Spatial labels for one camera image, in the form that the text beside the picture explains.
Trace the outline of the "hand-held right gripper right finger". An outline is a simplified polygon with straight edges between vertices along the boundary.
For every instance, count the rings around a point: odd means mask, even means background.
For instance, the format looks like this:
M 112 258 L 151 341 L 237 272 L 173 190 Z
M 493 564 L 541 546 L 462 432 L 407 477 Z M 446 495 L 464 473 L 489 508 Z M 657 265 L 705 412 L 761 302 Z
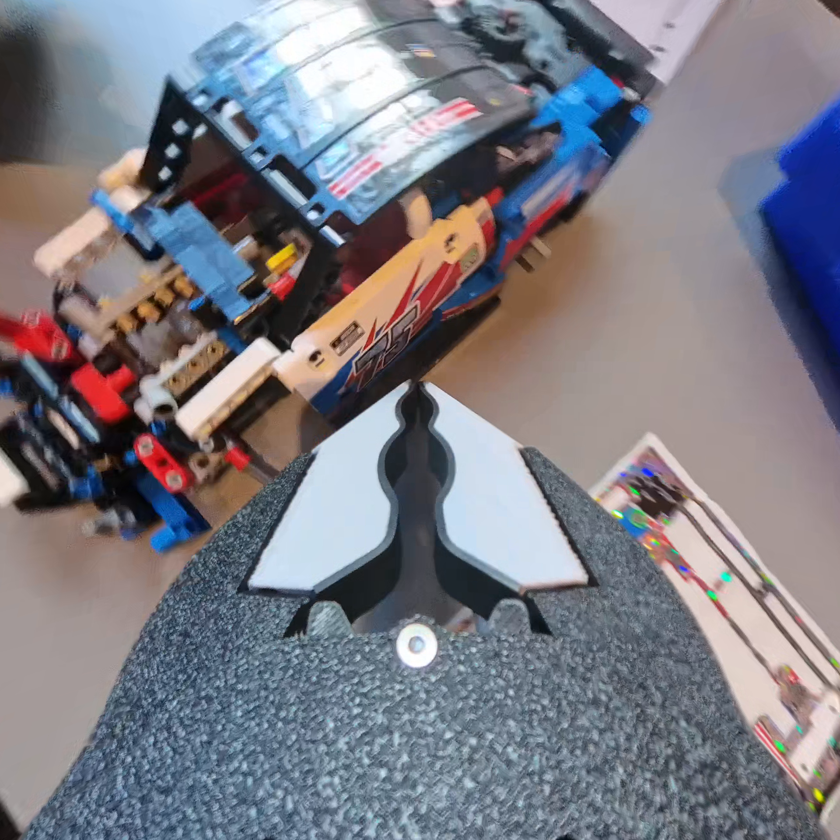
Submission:
M 514 600 L 533 621 L 533 597 L 585 587 L 573 540 L 527 464 L 524 447 L 453 396 L 420 384 L 434 507 L 437 580 L 483 620 Z

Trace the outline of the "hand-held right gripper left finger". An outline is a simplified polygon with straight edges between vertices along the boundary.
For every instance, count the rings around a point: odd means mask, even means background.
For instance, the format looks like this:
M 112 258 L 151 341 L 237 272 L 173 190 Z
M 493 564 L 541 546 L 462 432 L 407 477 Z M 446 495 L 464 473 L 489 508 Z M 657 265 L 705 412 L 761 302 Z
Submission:
M 248 593 L 336 602 L 361 617 L 395 588 L 403 564 L 396 484 L 406 469 L 415 384 L 384 395 L 312 451 L 248 575 Z

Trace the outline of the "toy car chassis parts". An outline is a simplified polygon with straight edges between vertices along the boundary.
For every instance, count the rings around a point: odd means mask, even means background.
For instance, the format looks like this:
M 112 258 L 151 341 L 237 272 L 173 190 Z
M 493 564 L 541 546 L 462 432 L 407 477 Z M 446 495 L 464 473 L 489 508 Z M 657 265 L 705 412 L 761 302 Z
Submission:
M 50 309 L 2 313 L 2 507 L 43 512 L 91 505 L 89 535 L 134 539 L 150 531 L 157 553 L 205 534 L 190 498 L 226 468 L 263 483 L 276 474 L 242 434 L 280 401 L 268 374 L 208 440 L 194 442 L 175 415 L 216 385 L 247 347 L 243 329 L 214 310 L 169 257 L 122 294 L 96 299 L 82 279 L 122 244 L 146 150 L 102 170 L 91 207 L 38 249 L 53 282 Z

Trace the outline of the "red toy race car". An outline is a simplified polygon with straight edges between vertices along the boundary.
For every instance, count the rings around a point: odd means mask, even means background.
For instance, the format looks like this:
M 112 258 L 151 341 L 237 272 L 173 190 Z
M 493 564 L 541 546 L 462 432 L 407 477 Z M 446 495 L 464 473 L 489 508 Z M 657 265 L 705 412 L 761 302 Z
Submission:
M 654 63 L 591 2 L 266 2 L 166 79 L 126 238 L 337 417 L 492 307 L 646 123 Z

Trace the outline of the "light grey desk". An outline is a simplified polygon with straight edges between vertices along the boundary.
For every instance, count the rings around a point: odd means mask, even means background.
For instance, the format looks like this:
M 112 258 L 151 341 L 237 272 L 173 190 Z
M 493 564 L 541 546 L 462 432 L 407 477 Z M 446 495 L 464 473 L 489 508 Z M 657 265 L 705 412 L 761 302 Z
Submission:
M 755 213 L 838 93 L 818 2 L 728 2 L 602 189 L 515 266 L 432 380 L 593 487 L 656 434 L 838 643 L 838 390 Z M 158 554 L 85 512 L 2 510 L 2 800 L 26 826 L 207 537 Z

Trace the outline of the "holographic sticker sheet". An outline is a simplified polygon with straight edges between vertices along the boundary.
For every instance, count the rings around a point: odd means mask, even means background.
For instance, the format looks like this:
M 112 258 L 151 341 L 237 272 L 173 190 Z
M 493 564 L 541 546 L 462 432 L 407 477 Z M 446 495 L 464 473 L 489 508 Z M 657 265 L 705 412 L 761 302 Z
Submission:
M 654 434 L 591 495 L 694 616 L 749 729 L 826 825 L 838 809 L 839 653 Z

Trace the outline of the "blue plastic bin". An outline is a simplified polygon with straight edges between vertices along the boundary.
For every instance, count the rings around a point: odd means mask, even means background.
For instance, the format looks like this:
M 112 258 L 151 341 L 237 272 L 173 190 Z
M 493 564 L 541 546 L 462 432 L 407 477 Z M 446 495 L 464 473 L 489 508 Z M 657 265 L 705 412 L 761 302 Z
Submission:
M 805 368 L 838 402 L 839 100 L 773 153 L 759 210 L 774 257 L 773 303 Z

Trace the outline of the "yellow and white sticker sheet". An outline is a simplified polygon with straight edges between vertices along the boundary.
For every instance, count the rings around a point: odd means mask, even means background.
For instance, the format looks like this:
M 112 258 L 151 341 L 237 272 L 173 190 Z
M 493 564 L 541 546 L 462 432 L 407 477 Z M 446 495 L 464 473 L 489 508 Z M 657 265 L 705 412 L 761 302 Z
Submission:
M 592 1 L 654 55 L 651 69 L 667 86 L 679 73 L 725 1 Z

